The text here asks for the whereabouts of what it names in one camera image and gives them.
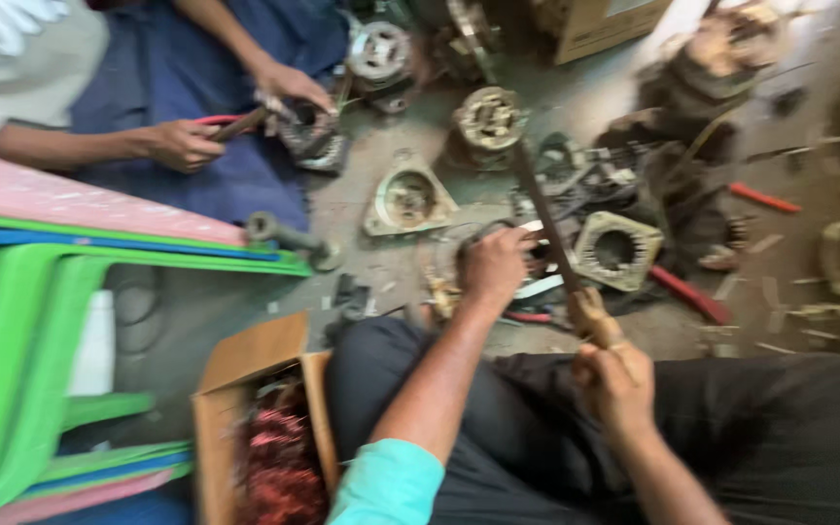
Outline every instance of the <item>cardboard box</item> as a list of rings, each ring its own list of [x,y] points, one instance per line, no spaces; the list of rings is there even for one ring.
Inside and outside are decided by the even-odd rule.
[[[606,50],[653,31],[672,0],[543,0],[535,5],[543,31],[556,35],[555,64]]]
[[[265,377],[299,366],[306,391],[310,423],[327,491],[333,494],[339,464],[326,411],[323,375],[330,352],[305,353],[308,321],[305,312],[253,326],[223,339],[206,363],[200,388],[193,394],[196,450],[202,522],[234,525],[240,501],[235,479],[236,429],[248,415],[256,390]]]

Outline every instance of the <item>man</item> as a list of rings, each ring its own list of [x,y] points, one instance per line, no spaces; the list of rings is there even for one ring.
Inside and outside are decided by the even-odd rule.
[[[480,361],[525,236],[473,248],[432,345],[380,317],[336,348],[327,399],[351,462],[328,523],[840,523],[840,357],[652,364],[625,344]]]
[[[286,65],[320,75],[342,60],[332,0],[122,3],[103,15],[84,0],[0,0],[0,158],[224,221],[274,207],[305,228],[286,153],[261,137],[211,142],[216,128],[193,120],[249,111],[255,89],[332,110]]]

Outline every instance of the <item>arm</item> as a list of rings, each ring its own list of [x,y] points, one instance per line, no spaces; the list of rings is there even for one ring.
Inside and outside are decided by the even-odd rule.
[[[98,135],[72,135],[6,124],[0,128],[0,159],[29,167],[72,171],[82,165],[150,157],[184,173],[193,173],[222,154],[205,140],[216,131],[191,121],[165,122]]]
[[[445,464],[455,443],[485,337],[526,276],[522,228],[491,233],[474,245],[466,290],[449,328],[426,352],[381,416],[370,443],[401,439]]]
[[[333,100],[319,84],[302,71],[278,64],[242,27],[222,0],[174,0],[174,5],[222,42],[255,78],[262,91],[305,98],[326,111],[333,110]]]
[[[728,525],[720,509],[669,449],[653,421],[653,364],[630,343],[621,358],[582,345],[573,373],[601,419],[652,525]],[[635,383],[627,366],[639,376]]]

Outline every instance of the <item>cyan sleeve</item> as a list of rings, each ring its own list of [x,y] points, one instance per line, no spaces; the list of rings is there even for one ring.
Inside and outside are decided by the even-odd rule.
[[[424,448],[383,439],[358,449],[327,525],[424,525],[445,470]]]

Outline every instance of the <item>black trousers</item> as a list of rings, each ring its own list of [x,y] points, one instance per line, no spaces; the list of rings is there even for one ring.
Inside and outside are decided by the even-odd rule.
[[[327,398],[352,459],[431,341],[407,323],[357,324]],[[571,356],[519,354],[475,373],[432,523],[645,523],[586,415]],[[735,525],[840,524],[840,357],[656,364],[655,417]]]

